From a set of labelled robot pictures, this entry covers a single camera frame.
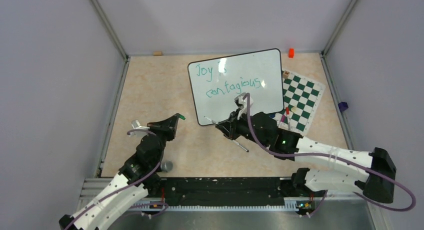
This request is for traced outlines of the white whiteboard black frame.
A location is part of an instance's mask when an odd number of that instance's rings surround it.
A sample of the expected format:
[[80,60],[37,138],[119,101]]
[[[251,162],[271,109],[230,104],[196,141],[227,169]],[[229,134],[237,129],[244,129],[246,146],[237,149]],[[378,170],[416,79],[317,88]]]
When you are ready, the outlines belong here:
[[235,97],[249,93],[251,114],[284,108],[282,56],[277,48],[191,62],[187,66],[197,123],[220,122],[236,110]]

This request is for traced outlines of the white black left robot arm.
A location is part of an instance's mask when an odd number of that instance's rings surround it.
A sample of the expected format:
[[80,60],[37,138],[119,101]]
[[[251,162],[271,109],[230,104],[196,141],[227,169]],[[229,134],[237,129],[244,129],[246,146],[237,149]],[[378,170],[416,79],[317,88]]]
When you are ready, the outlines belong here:
[[132,122],[128,136],[140,137],[135,153],[128,158],[107,186],[86,206],[59,220],[61,229],[108,229],[134,203],[160,191],[158,172],[167,142],[176,137],[178,122],[185,117],[176,113],[158,122],[141,126]]

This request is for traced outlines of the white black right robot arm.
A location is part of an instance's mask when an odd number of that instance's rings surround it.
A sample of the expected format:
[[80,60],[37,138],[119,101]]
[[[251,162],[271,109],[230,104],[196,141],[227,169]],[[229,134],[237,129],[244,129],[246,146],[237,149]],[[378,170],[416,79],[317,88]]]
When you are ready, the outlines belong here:
[[328,171],[301,168],[292,175],[296,194],[337,190],[361,193],[379,203],[393,203],[396,167],[382,148],[372,152],[354,151],[316,142],[299,133],[281,129],[263,112],[247,117],[234,111],[227,120],[216,122],[216,129],[230,139],[240,136],[259,142],[275,158],[323,165]]

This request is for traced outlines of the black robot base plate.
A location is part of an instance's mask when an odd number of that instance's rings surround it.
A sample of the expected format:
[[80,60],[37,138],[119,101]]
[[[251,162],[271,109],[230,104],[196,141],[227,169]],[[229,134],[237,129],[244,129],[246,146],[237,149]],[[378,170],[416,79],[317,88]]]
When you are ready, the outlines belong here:
[[313,192],[288,177],[167,177],[149,191],[169,206],[279,206]]

